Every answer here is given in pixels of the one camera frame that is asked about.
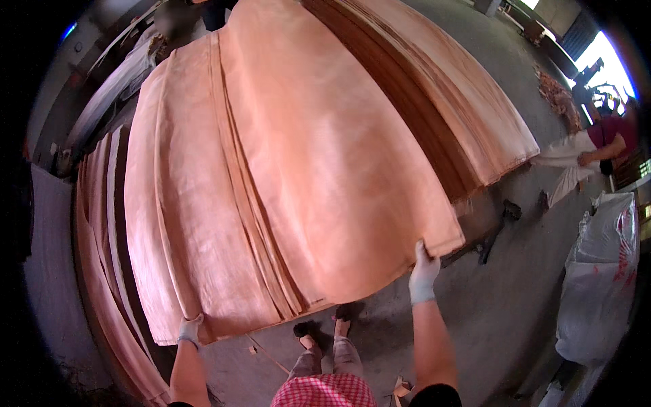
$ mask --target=concrete floor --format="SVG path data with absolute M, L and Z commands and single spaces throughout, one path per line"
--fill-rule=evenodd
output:
M 503 17 L 487 18 L 462 0 L 404 0 L 444 28 L 502 86 L 536 137 L 545 146 L 566 131 L 538 93 L 534 64 L 559 76 L 559 71 Z M 523 217 L 507 224 L 488 264 L 469 253 L 442 270 L 435 292 L 456 349 L 459 393 L 464 406 L 512 406 L 510 396 L 552 340 L 561 293 L 562 269 L 577 236 L 577 224 L 602 185 L 588 184 L 571 193 L 544 217 L 536 211 L 541 188 L 551 189 L 560 171 L 533 168 L 516 171 L 486 194 L 493 202 L 508 198 L 522 207 Z M 378 405 L 389 406 L 398 375 L 414 382 L 411 307 L 408 278 L 402 277 L 367 298 L 361 320 L 353 326 L 356 344 Z M 302 318 L 322 323 L 332 332 L 329 309 Z M 214 405 L 268 406 L 286 379 L 271 358 L 291 369 L 303 350 L 294 339 L 295 322 L 234 337 L 202 349 Z M 331 355 L 324 358 L 324 372 Z

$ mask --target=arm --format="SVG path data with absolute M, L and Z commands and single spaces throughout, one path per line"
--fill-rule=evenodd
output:
M 441 269 L 441 260 L 430 258 L 422 240 L 416 243 L 416 259 L 409 294 L 417 392 L 432 384 L 447 384 L 456 389 L 454 347 L 434 296 L 434 279 Z
M 596 151 L 582 153 L 579 156 L 579 165 L 585 167 L 594 161 L 610 160 L 611 158 L 616 158 L 624 150 L 626 150 L 626 142 L 622 135 L 617 133 L 613 142 L 607 146 Z
M 172 402 L 181 401 L 193 407 L 210 407 L 206 388 L 206 373 L 199 357 L 197 332 L 203 314 L 192 321 L 181 321 L 178 350 L 172 369 L 170 390 Z

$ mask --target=white glove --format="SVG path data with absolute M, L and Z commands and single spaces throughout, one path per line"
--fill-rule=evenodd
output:
M 435 301 L 434 280 L 441 271 L 441 259 L 430 257 L 425 248 L 425 242 L 420 239 L 416 242 L 416 266 L 409 278 L 409 295 L 411 304 Z
M 186 341 L 195 344 L 197 349 L 199 349 L 199 326 L 201 325 L 201 322 L 203 322 L 203 313 L 199 314 L 197 318 L 191 321 L 181 317 L 181 327 L 178 330 L 178 339 L 176 340 L 176 343 L 178 344 L 181 339 L 185 339 Z

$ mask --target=window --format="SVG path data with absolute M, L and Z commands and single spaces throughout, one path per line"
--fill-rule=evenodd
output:
M 640 178 L 651 174 L 651 158 L 640 164 Z

